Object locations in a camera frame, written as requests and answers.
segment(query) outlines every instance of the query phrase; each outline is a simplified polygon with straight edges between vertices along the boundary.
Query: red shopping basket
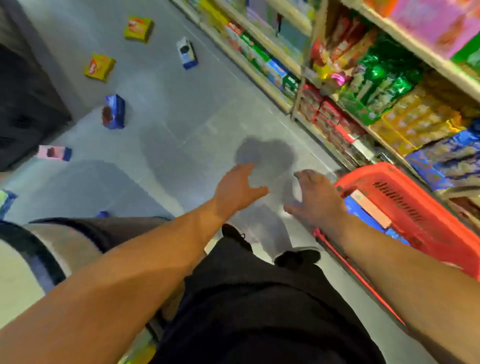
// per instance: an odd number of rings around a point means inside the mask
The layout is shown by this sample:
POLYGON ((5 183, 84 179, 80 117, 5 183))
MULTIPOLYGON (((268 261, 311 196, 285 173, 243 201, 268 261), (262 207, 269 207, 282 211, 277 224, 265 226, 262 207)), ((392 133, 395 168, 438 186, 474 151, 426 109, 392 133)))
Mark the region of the red shopping basket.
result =
MULTIPOLYGON (((442 262, 459 266, 465 274, 480 281, 480 237, 394 165, 384 162, 358 168, 340 178, 336 187, 343 198, 360 190, 391 219, 392 228, 412 247, 442 262)), ((318 229, 314 235, 374 298, 403 323, 334 243, 318 229)))

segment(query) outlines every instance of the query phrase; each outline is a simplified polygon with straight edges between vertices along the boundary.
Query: hand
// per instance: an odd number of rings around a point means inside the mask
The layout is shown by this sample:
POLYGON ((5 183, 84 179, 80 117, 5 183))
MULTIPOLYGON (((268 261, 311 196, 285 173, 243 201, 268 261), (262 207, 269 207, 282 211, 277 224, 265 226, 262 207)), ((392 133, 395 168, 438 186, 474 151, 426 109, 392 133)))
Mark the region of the hand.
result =
POLYGON ((255 164, 239 164, 223 176, 215 190, 213 200, 217 213, 225 221, 237 211, 243 210, 253 202, 268 194, 268 187, 251 188, 248 176, 255 164))
POLYGON ((300 183, 302 203, 284 205, 283 209, 299 220, 320 230, 337 225, 347 214, 347 208, 335 186, 314 170, 295 172, 300 183))

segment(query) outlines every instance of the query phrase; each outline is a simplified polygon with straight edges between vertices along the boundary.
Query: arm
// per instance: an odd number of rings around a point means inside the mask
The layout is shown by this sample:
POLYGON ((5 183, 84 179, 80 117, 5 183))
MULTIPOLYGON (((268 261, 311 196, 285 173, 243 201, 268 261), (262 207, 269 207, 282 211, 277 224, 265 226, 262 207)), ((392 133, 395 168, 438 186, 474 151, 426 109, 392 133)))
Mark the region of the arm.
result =
POLYGON ((437 360, 477 363, 480 283, 348 214, 325 176, 312 170, 296 176, 302 203, 285 211, 340 245, 437 360))
POLYGON ((114 364, 236 211, 268 193, 239 165, 199 208, 116 247, 0 330, 9 364, 114 364))

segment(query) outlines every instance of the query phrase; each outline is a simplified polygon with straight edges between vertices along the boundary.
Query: shoe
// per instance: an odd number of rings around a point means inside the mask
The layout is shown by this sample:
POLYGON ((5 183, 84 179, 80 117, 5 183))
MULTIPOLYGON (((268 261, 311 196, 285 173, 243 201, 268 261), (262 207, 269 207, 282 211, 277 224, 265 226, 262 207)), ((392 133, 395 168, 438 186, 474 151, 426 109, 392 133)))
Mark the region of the shoe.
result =
POLYGON ((315 264, 321 258, 320 251, 311 247, 300 248, 296 251, 284 252, 274 259, 274 264, 279 267, 286 265, 299 266, 301 264, 315 264))
POLYGON ((224 238, 231 238, 235 240, 243 249, 253 253, 252 246, 245 240, 245 234, 240 233, 235 227, 230 224, 222 225, 222 234, 224 238))

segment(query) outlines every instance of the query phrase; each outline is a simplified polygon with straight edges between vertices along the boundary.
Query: black sneaker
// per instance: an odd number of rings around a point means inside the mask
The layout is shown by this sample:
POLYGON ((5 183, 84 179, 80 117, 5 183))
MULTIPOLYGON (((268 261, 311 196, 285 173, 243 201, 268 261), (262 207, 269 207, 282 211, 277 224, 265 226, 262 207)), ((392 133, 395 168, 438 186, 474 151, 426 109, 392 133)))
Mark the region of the black sneaker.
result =
POLYGON ((231 238, 235 240, 240 246, 248 250, 250 253, 253 253, 252 246, 248 241, 245 240, 245 234, 241 234, 236 228, 234 228, 230 224, 223 224, 222 225, 222 234, 224 238, 231 238))
POLYGON ((284 252, 274 260, 279 267, 297 267, 301 264, 315 264, 320 260, 320 252, 316 249, 303 248, 293 252, 284 252))

